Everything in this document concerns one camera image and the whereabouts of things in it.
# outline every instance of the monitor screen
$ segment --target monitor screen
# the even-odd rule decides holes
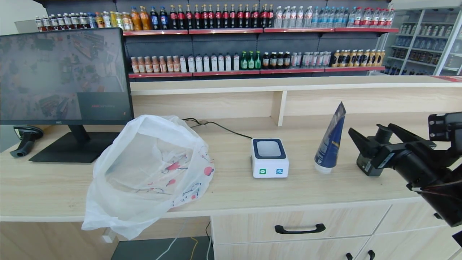
[[[119,28],[0,36],[0,123],[125,124],[124,61]]]

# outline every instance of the monitor stand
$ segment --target monitor stand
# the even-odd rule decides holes
[[[119,133],[85,131],[83,125],[68,125],[70,133],[30,158],[40,162],[91,163],[112,144]]]

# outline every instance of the white plastic bag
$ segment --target white plastic bag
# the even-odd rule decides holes
[[[200,198],[213,177],[208,145],[178,117],[130,121],[98,158],[83,230],[137,237],[170,208]]]

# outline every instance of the green glass bottle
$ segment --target green glass bottle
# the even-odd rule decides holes
[[[249,69],[255,68],[255,61],[254,61],[254,52],[249,51],[249,62],[248,62]]]
[[[257,51],[257,57],[255,59],[255,69],[261,69],[260,51]]]
[[[247,69],[247,52],[242,52],[241,69]]]

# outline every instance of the white cable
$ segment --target white cable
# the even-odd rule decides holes
[[[212,234],[210,234],[210,241],[208,242],[206,260],[208,260],[208,252],[210,251],[210,245],[211,245],[211,244],[212,244]]]
[[[188,219],[184,220],[184,223],[183,223],[183,226],[180,229],[180,232],[178,232],[175,239],[172,241],[172,243],[170,243],[169,248],[167,248],[167,250],[165,250],[165,252],[163,252],[159,257],[157,257],[156,260],[159,260],[166,252],[168,252],[170,250],[170,247],[172,247],[173,243],[175,243],[175,240],[180,236],[181,231],[183,231],[184,226],[186,226],[186,222],[188,222]]]

